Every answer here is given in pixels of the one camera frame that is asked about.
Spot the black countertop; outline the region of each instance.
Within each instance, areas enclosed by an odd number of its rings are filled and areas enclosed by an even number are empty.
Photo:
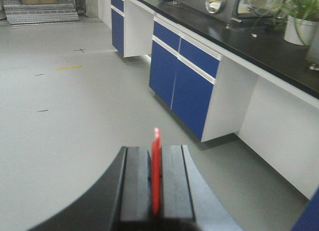
[[[284,31],[269,31],[257,26],[251,35],[251,20],[236,28],[226,29],[225,23],[172,0],[138,0],[157,13],[181,24],[237,56],[264,69],[300,90],[319,99],[319,72],[307,68],[308,47],[284,41]]]

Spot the stairs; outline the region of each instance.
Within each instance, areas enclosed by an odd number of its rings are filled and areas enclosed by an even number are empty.
[[[4,0],[4,10],[12,28],[82,24],[69,0],[57,4],[22,4],[21,0]]]

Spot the drawer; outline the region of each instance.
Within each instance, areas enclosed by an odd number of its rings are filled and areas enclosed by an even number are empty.
[[[178,51],[180,36],[157,21],[154,21],[154,35],[171,48]]]
[[[124,1],[123,0],[111,0],[111,5],[115,6],[120,11],[124,12]]]
[[[206,52],[198,47],[198,44],[194,45],[182,38],[179,53],[209,75],[216,78],[220,55],[217,54],[217,57],[214,57],[212,54],[209,54],[209,51]]]

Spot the epoxy floor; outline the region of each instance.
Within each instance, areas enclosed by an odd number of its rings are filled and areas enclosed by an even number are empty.
[[[121,146],[187,144],[245,231],[288,231],[307,199],[235,136],[200,143],[148,87],[150,58],[122,58],[111,30],[0,26],[0,231],[69,205]]]

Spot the red tab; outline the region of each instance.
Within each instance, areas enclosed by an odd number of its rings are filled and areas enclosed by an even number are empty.
[[[152,142],[152,212],[157,216],[160,212],[160,130],[155,128],[155,140]]]

